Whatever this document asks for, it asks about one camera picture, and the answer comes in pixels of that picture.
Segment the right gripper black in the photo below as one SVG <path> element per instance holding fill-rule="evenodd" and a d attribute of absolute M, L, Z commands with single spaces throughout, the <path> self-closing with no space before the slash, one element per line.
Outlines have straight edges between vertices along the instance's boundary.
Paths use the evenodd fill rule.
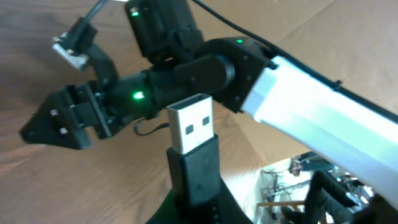
<path fill-rule="evenodd" d="M 49 94 L 19 134 L 27 144 L 82 150 L 91 144 L 87 127 L 93 127 L 99 139 L 111 138 L 124 128 L 94 80 Z"/>

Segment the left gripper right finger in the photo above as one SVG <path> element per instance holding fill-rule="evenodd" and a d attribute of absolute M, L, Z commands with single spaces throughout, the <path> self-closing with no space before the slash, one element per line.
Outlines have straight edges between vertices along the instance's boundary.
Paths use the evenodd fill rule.
<path fill-rule="evenodd" d="M 252 224 L 252 221 L 243 212 L 223 180 L 221 180 L 220 187 L 220 191 L 214 202 L 215 223 Z"/>

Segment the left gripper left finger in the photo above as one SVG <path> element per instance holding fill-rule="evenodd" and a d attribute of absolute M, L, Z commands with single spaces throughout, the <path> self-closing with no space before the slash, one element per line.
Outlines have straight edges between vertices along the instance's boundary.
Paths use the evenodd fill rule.
<path fill-rule="evenodd" d="M 159 209 L 151 216 L 146 224 L 184 224 L 175 205 L 174 190 L 170 190 Z"/>

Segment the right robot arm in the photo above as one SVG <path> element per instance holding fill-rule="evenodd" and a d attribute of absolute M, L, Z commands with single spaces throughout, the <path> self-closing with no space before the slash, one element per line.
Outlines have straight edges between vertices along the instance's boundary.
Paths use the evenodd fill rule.
<path fill-rule="evenodd" d="M 121 78 L 94 42 L 90 21 L 102 7 L 97 2 L 52 46 L 75 69 L 92 67 L 96 79 L 49 94 L 21 128 L 26 143 L 86 149 L 88 127 L 108 139 L 167 109 L 174 192 L 202 204 L 220 189 L 212 125 L 217 101 L 288 134 L 397 204 L 396 114 L 245 29 L 238 37 L 204 40 L 186 1 L 125 3 L 151 66 Z"/>

